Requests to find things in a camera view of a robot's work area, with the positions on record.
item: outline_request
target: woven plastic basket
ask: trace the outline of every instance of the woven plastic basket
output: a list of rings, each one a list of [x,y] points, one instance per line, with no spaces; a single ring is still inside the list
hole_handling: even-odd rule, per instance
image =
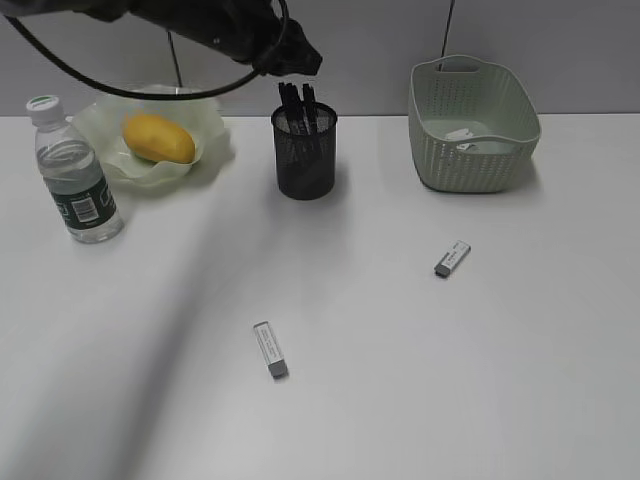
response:
[[[472,137],[453,139],[461,131]],[[509,69],[452,55],[413,68],[409,137],[418,175],[428,187],[498,192],[531,158],[540,122]]]

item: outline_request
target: gray wall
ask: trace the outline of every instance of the gray wall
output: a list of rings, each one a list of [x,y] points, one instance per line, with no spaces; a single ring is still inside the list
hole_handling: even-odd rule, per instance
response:
[[[439,56],[449,2],[290,0],[292,16],[325,57],[320,75],[308,79],[320,99],[341,114],[405,113],[409,70]],[[175,84],[165,32],[136,18],[103,24],[65,13],[25,23],[70,64],[100,80],[130,88]],[[448,52],[511,67],[541,112],[640,112],[639,23],[638,0],[457,0]],[[187,85],[213,87],[246,72],[179,37],[176,50]],[[22,115],[25,101],[43,93],[61,95],[70,113],[95,97],[4,19],[0,61],[0,115]],[[260,78],[222,97],[224,113],[270,113],[277,81]]]

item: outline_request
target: black cable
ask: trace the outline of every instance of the black cable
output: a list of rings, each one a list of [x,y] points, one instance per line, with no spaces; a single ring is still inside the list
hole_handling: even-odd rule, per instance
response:
[[[173,69],[176,72],[176,77],[178,79],[178,87],[184,87],[182,83],[182,74],[180,73],[180,65],[178,64],[178,57],[176,55],[176,49],[173,46],[173,35],[171,35],[171,30],[167,30],[167,39],[169,40],[169,49],[171,50],[171,59],[173,60]]]
[[[266,55],[262,57],[258,66],[254,67],[253,70],[251,70],[251,72],[249,72],[244,77],[241,77],[235,82],[229,83],[224,87],[215,88],[213,90],[205,90],[204,92],[178,93],[175,95],[166,93],[130,92],[129,90],[122,90],[120,88],[112,87],[110,85],[106,85],[104,83],[93,80],[92,78],[89,78],[86,75],[78,72],[76,69],[67,65],[60,58],[58,58],[51,50],[45,47],[40,42],[40,40],[38,40],[29,30],[27,30],[27,28],[22,24],[22,22],[20,22],[20,20],[14,17],[7,17],[6,15],[4,17],[18,31],[18,33],[20,33],[20,35],[22,35],[36,50],[38,50],[38,52],[44,55],[56,67],[95,90],[99,90],[111,95],[116,95],[118,97],[134,98],[136,100],[200,100],[202,98],[217,97],[246,85],[258,75],[261,75],[263,73],[261,70],[262,66],[269,65],[269,63],[274,60],[275,54],[277,53],[280,45],[282,45],[284,37],[287,34],[287,26],[289,23],[289,9],[287,8],[286,1],[278,0],[278,2],[280,3],[280,8],[282,10],[282,28],[280,29],[280,35],[278,36],[276,43],[267,51]]]
[[[449,31],[451,30],[451,20],[453,19],[453,10],[455,7],[456,7],[456,0],[450,0],[449,15],[447,16],[447,27],[444,31],[444,39],[442,41],[442,54],[440,55],[440,57],[444,57],[447,54],[447,44],[449,43]]]

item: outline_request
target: water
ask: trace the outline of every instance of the water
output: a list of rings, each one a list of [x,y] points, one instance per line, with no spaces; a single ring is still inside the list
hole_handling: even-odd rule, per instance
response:
[[[54,199],[56,199],[56,195],[73,195],[85,192],[104,181],[102,168],[93,149],[82,140],[68,139],[44,146],[37,151],[36,156],[40,173],[42,173],[44,182]],[[106,183],[102,189],[102,195],[105,202],[111,200]],[[64,207],[58,203],[58,208],[64,217]],[[93,212],[95,216],[87,218],[98,218],[95,209]],[[67,222],[67,229],[71,235],[82,243],[98,243],[108,240],[117,235],[123,227],[124,223],[117,210],[109,220],[93,228],[73,228]]]

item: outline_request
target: basket handle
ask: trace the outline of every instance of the basket handle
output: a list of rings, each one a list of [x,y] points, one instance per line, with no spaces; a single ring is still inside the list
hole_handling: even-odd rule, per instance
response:
[[[462,60],[460,63],[468,65],[468,66],[472,66],[472,67],[477,67],[477,70],[470,71],[470,72],[464,72],[464,71],[462,71],[462,72],[442,72],[440,70],[440,67],[446,67],[447,62],[449,62],[451,60]],[[432,60],[431,62],[427,62],[427,65],[431,65],[431,67],[436,72],[440,72],[440,73],[476,73],[476,72],[482,70],[482,68],[485,67],[488,64],[487,64],[487,62],[483,62],[479,58],[472,57],[470,55],[447,55],[446,57],[438,58],[437,60]]]

